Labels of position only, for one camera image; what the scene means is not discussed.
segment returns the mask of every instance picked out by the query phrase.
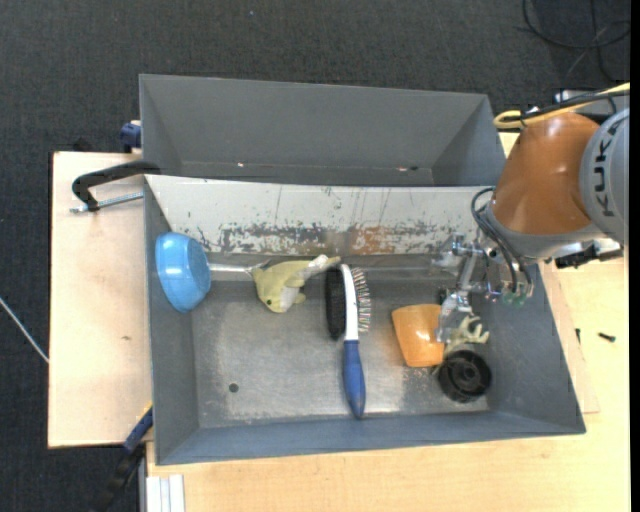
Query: white wire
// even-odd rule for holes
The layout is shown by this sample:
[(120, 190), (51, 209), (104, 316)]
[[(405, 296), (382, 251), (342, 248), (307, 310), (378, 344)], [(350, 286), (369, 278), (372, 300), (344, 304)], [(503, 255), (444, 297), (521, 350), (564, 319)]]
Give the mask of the white wire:
[(31, 345), (33, 346), (33, 348), (36, 349), (36, 352), (38, 352), (40, 357), (42, 357), (42, 359), (44, 359), (46, 361), (46, 363), (49, 364), (49, 358), (47, 357), (47, 354), (45, 354), (44, 350), (42, 350), (40, 348), (40, 345), (38, 345), (36, 340), (33, 339), (31, 334), (29, 334), (29, 331), (27, 331), (27, 329), (24, 327), (24, 325), (22, 325), (22, 322), (20, 322), (20, 320), (18, 320), (18, 317), (13, 313), (13, 311), (11, 311), (11, 308), (2, 299), (2, 297), (0, 297), (0, 304), (2, 304), (2, 307), (5, 309), (5, 311), (7, 313), (9, 313), (9, 316), (13, 319), (13, 321), (16, 323), (16, 325), (20, 328), (20, 330), (22, 331), (22, 334), (24, 334), (26, 336), (26, 338), (29, 340), (29, 343), (31, 343)]

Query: blue bowl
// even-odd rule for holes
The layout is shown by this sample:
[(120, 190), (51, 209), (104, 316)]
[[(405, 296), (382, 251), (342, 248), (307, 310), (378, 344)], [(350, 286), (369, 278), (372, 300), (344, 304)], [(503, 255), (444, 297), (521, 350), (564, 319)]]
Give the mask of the blue bowl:
[(156, 268), (171, 305), (187, 313), (211, 289), (211, 272), (202, 246), (180, 233), (164, 233), (156, 239)]

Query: orange cup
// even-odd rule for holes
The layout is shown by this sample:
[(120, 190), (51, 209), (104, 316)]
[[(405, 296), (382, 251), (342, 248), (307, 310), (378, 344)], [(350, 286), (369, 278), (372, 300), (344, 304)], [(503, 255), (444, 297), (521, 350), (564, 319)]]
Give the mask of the orange cup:
[(444, 343), (436, 340), (441, 307), (415, 304), (391, 312), (396, 338), (407, 366), (436, 366), (442, 362)]

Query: gray bin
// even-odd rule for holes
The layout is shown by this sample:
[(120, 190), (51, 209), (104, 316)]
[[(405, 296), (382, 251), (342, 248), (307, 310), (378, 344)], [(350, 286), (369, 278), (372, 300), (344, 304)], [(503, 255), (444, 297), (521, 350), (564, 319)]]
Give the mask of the gray bin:
[[(504, 165), (482, 95), (142, 76), (141, 105), (145, 160), (165, 174), (203, 183), (304, 184), (319, 191), (438, 187), (445, 193), (495, 184)], [(215, 279), (202, 304), (178, 313), (163, 294), (154, 244), (166, 231), (187, 228), (172, 219), (175, 208), (163, 210), (160, 199), (147, 181), (159, 464), (584, 432), (536, 272), (535, 294), (521, 309), (474, 298), (491, 338), (473, 349), (491, 367), (493, 382), (484, 397), (460, 404), (442, 394), (433, 371), (403, 364), (390, 317), (403, 305), (435, 303), (441, 288), (455, 284), (455, 276), (433, 265), (435, 245), (365, 254), (336, 248), (365, 270), (373, 301), (372, 326), (360, 343), (366, 417), (355, 420), (342, 392), (341, 343), (330, 340), (325, 325), (322, 277), (310, 279), (307, 301), (285, 314), (263, 307), (251, 280), (242, 278)], [(184, 197), (185, 210), (192, 204)], [(468, 204), (450, 208), (469, 217)], [(214, 213), (221, 219), (233, 215)], [(416, 226), (416, 233), (424, 229)], [(446, 228), (433, 231), (444, 239)], [(225, 254), (216, 244), (207, 249), (221, 258), (263, 256), (259, 250)]]

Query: black carpet floor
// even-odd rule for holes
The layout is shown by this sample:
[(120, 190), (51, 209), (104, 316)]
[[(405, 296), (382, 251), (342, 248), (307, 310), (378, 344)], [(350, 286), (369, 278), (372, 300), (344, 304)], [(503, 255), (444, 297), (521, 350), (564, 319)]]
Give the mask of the black carpet floor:
[[(1, 0), (0, 295), (46, 349), (48, 155), (121, 151), (139, 73), (486, 93), (498, 113), (630, 80), (630, 16), (630, 0)], [(0, 512), (86, 510), (116, 463), (47, 449), (47, 386), (0, 311)], [(136, 502), (132, 486), (112, 510)]]

